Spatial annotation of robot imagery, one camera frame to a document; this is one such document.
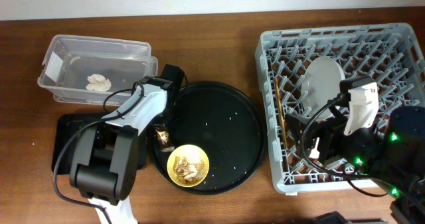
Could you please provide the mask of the grey plate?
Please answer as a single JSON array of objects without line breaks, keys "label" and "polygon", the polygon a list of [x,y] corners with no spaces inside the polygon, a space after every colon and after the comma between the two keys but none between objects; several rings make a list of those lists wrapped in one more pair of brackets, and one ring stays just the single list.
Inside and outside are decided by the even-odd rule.
[{"label": "grey plate", "polygon": [[304,74],[301,85],[301,103],[311,118],[329,100],[335,98],[339,92],[339,83],[345,80],[341,66],[328,56],[321,56],[311,62]]}]

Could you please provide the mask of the wooden chopstick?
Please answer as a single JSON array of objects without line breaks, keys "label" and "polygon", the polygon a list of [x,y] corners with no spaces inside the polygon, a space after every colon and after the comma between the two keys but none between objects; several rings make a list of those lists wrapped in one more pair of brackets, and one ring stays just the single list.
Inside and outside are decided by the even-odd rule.
[{"label": "wooden chopstick", "polygon": [[275,87],[276,87],[276,98],[277,98],[277,103],[278,103],[280,124],[281,124],[281,127],[282,127],[282,135],[283,135],[283,138],[284,138],[284,146],[285,146],[285,150],[288,151],[287,130],[286,130],[286,123],[285,123],[285,120],[284,120],[284,112],[283,112],[283,108],[282,108],[282,101],[281,101],[282,95],[281,95],[281,91],[279,89],[280,79],[275,78],[274,83],[275,83]]}]

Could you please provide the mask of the gold foil wrapper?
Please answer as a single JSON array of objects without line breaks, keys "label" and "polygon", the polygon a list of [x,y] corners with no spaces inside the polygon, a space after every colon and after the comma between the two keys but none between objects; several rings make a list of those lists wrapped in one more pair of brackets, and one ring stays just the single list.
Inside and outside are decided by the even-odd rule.
[{"label": "gold foil wrapper", "polygon": [[163,149],[168,148],[170,144],[169,144],[169,133],[168,133],[167,127],[165,125],[156,126],[155,131],[157,133],[157,140],[159,144],[161,145],[161,147]]}]

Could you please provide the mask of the white tissue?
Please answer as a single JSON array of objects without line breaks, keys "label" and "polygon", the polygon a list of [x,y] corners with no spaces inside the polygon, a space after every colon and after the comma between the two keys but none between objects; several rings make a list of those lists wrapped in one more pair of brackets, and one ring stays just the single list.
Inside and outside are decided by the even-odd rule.
[{"label": "white tissue", "polygon": [[88,84],[86,85],[87,90],[106,92],[112,87],[112,83],[109,79],[105,78],[101,74],[93,74],[87,78]]}]

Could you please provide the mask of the yellow bowl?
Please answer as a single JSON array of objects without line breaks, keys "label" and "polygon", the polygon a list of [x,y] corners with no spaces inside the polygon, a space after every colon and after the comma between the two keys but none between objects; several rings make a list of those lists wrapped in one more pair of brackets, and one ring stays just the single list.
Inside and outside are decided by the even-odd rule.
[{"label": "yellow bowl", "polygon": [[[175,157],[176,156],[197,156],[200,157],[206,164],[207,167],[207,172],[204,176],[204,178],[202,178],[200,181],[194,183],[194,184],[182,184],[179,183],[177,181],[177,175],[173,172],[173,164],[175,162]],[[200,147],[192,145],[192,144],[185,144],[182,146],[179,146],[178,148],[176,148],[174,151],[171,152],[168,160],[167,160],[167,173],[169,175],[169,177],[171,178],[171,181],[175,184],[177,184],[178,186],[181,187],[194,187],[196,185],[201,184],[202,182],[204,182],[205,178],[207,177],[207,174],[209,172],[209,168],[210,168],[210,162],[209,162],[209,158],[206,154],[206,152],[204,150],[202,150]]]}]

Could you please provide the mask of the food scraps with rice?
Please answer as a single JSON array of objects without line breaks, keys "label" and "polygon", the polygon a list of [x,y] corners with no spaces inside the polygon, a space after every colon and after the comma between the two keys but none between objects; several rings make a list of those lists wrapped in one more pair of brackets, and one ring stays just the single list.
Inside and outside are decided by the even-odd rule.
[{"label": "food scraps with rice", "polygon": [[194,184],[204,178],[207,167],[200,157],[176,156],[173,172],[177,175],[179,183]]}]

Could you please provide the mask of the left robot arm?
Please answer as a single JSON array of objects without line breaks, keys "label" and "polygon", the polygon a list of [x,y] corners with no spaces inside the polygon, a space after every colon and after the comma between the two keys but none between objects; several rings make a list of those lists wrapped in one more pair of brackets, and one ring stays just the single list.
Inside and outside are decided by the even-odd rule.
[{"label": "left robot arm", "polygon": [[131,96],[95,124],[78,131],[70,168],[70,184],[102,223],[136,223],[129,194],[135,183],[139,135],[174,105],[185,73],[166,64],[160,76],[135,82]]}]

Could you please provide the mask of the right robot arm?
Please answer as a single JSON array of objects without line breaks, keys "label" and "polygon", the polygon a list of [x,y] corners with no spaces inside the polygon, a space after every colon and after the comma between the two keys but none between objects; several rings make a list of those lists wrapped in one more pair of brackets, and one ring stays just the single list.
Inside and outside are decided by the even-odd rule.
[{"label": "right robot arm", "polygon": [[399,223],[424,222],[424,108],[396,108],[383,137],[375,125],[344,131],[348,117],[336,107],[334,116],[318,122],[286,114],[297,151],[320,172],[369,179],[394,198],[390,209]]}]

